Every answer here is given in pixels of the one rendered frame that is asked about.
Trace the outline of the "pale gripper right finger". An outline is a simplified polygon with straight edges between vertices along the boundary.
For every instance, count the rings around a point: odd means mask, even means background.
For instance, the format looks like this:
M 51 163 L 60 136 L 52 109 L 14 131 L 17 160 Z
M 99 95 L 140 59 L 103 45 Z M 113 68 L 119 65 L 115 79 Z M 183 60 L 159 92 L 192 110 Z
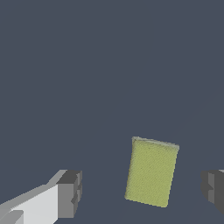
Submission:
M 200 178 L 203 196 L 224 214 L 224 170 L 202 171 Z

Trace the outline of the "yellow-green rectangular sponge block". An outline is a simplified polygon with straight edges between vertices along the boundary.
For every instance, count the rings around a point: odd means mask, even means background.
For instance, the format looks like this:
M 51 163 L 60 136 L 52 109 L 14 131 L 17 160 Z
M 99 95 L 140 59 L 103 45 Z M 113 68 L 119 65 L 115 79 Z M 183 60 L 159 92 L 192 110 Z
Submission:
M 167 207 L 179 146 L 132 137 L 132 152 L 124 198 L 155 207 Z

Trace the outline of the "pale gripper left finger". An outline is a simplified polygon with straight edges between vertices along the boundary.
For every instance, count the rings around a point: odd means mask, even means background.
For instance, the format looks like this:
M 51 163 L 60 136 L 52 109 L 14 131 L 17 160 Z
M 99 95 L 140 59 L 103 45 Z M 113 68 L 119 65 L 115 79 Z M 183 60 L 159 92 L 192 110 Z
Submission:
M 0 224 L 55 224 L 73 218 L 82 195 L 82 171 L 59 170 L 38 186 L 0 205 Z

